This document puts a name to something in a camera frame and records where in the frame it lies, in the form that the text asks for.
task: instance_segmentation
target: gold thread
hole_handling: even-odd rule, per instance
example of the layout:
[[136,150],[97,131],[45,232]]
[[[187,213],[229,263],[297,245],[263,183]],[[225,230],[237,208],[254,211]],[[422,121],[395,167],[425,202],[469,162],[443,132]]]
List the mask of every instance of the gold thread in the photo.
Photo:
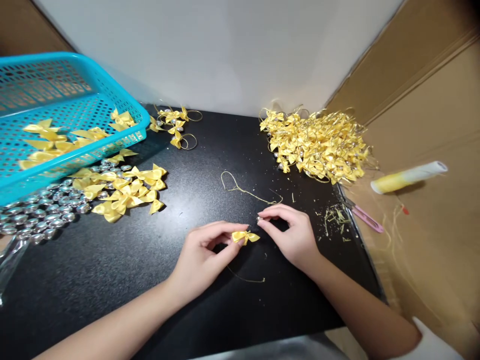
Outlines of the gold thread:
[[[190,121],[193,121],[194,123],[197,123],[204,118],[204,115],[198,110],[188,110],[186,113],[187,113],[187,116],[186,116],[187,119],[189,119]],[[192,119],[191,117],[188,116],[188,113],[199,113],[200,118],[199,119]]]
[[[187,139],[185,139],[185,137],[187,135],[190,135],[192,138],[195,139],[195,145],[191,148],[188,148],[189,147],[189,142],[187,141]],[[184,149],[184,150],[193,150],[197,147],[197,145],[199,144],[197,138],[195,136],[193,136],[191,133],[186,133],[184,135],[182,135],[181,139],[180,140],[184,140],[186,142],[186,147],[183,147],[182,145],[180,145],[180,148]]]
[[[231,176],[231,178],[233,179],[233,181],[235,182],[235,186],[236,186],[236,187],[234,187],[233,189],[228,190],[227,187],[225,186],[224,177],[223,177],[225,173],[229,174],[229,175]],[[272,193],[277,194],[277,195],[281,198],[280,201],[277,202],[277,201],[267,201],[267,200],[263,200],[262,198],[260,198],[260,197],[258,197],[258,196],[256,196],[256,195],[252,194],[251,192],[248,192],[248,191],[246,191],[246,190],[243,190],[243,189],[240,188],[240,186],[237,184],[237,180],[235,180],[235,177],[234,177],[234,176],[232,175],[232,173],[229,172],[229,171],[224,171],[224,172],[222,172],[221,175],[220,175],[220,180],[221,180],[221,183],[222,183],[223,188],[224,188],[225,190],[227,190],[227,191],[240,190],[242,193],[247,193],[247,194],[253,196],[254,198],[256,198],[256,199],[258,199],[258,200],[260,200],[260,201],[263,201],[264,203],[267,203],[267,204],[269,204],[269,205],[280,204],[280,203],[284,200],[284,198],[283,198],[281,195],[277,194],[277,193],[276,193],[275,191],[273,191],[272,189],[269,189],[269,190],[270,190]]]
[[234,271],[230,268],[230,266],[226,266],[228,270],[230,270],[230,272],[235,275],[237,278],[239,278],[240,280],[243,280],[247,283],[257,283],[257,284],[260,284],[260,283],[264,283],[265,282],[265,278],[263,278],[263,280],[247,280],[247,279],[244,279],[243,277],[241,276],[238,276],[236,273],[234,273]]

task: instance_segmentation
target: person's right hand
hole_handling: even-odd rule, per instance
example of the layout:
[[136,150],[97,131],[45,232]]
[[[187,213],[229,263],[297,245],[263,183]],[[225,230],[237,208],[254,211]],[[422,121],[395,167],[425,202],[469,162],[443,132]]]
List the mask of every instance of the person's right hand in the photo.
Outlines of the person's right hand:
[[[258,226],[270,235],[287,260],[308,276],[313,275],[315,265],[323,257],[317,248],[309,216],[283,204],[267,207],[258,216],[262,218]],[[282,218],[290,228],[280,231],[269,222],[271,218]]]

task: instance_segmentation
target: black tabletop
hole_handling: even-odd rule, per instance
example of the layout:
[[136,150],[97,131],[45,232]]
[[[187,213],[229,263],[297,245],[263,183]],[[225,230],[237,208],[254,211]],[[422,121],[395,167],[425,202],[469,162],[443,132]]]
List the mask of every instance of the black tabletop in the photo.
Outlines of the black tabletop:
[[[220,175],[262,199],[307,212],[320,251],[377,297],[381,289],[352,224],[325,234],[325,209],[339,203],[338,189],[292,168],[277,169],[253,117],[204,112],[186,133],[198,139],[190,151],[170,145],[171,135],[148,131],[127,158],[140,170],[152,163],[169,171],[160,192],[166,207],[130,210],[117,223],[91,213],[42,246],[29,246],[5,292],[0,310],[3,359],[30,359],[165,280],[190,228],[217,220],[251,224],[261,239],[244,247],[199,298],[168,320],[136,359],[189,359],[268,341],[313,334],[343,325],[315,284],[292,266],[256,225],[266,206],[240,191],[225,191]],[[227,187],[234,187],[229,176]],[[286,224],[279,221],[279,227]]]

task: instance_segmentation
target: bow with bead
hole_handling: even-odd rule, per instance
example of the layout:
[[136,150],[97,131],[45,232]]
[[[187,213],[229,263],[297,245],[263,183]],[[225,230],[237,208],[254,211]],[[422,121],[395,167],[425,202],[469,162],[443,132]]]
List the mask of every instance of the bow with bead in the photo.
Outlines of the bow with bead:
[[243,246],[247,245],[249,240],[253,243],[260,239],[260,236],[251,233],[250,231],[235,231],[232,232],[231,238],[233,239],[234,243],[238,243],[239,241],[243,242]]

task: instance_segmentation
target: perforated basket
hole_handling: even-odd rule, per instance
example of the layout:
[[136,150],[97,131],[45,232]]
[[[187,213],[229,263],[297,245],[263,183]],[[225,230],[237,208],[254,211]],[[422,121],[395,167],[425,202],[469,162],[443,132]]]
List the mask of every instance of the perforated basket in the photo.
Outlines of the perforated basket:
[[[111,112],[129,111],[136,125],[116,131]],[[22,129],[52,119],[69,141],[72,131],[100,127],[110,136],[22,171],[19,160],[37,151],[24,139],[42,140]],[[77,169],[146,137],[147,111],[93,60],[53,52],[0,58],[0,205],[46,186]]]

